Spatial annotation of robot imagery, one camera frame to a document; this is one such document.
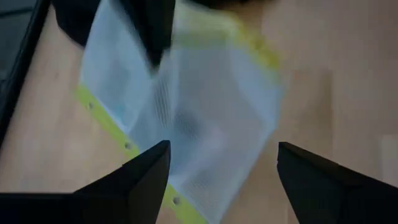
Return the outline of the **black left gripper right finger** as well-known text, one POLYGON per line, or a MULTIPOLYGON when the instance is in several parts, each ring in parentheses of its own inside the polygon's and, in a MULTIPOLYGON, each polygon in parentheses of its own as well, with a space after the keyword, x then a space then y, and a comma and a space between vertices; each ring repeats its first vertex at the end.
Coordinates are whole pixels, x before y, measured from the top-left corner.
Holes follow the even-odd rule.
POLYGON ((277 171, 300 224, 398 224, 398 188, 280 142, 277 171))

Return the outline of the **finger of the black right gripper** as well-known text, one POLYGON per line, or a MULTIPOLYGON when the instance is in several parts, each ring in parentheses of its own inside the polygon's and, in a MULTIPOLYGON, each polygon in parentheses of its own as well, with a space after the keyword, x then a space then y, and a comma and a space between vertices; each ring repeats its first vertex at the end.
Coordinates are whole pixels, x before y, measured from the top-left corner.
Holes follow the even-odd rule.
POLYGON ((138 31, 150 67, 157 69, 171 46, 175 0, 123 0, 123 8, 138 31))
POLYGON ((71 40, 86 46, 101 0, 52 0, 57 24, 71 40))

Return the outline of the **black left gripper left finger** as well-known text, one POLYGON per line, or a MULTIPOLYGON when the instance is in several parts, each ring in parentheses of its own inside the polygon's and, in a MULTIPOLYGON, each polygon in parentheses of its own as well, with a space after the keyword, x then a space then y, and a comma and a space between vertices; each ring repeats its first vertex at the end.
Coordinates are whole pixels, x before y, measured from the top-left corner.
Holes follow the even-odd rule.
POLYGON ((72 193, 0 193, 0 224, 155 224, 170 152, 170 141, 160 141, 72 193))

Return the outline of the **white mesh pouch yellow trim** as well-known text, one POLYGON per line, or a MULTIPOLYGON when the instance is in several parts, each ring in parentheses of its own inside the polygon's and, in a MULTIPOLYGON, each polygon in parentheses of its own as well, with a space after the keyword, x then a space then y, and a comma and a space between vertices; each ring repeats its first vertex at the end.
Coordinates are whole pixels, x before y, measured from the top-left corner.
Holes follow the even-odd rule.
POLYGON ((277 126, 279 63, 233 14, 171 7, 171 46, 152 66, 126 8, 101 0, 76 93, 128 157, 169 140, 164 205, 184 224, 217 224, 277 126))

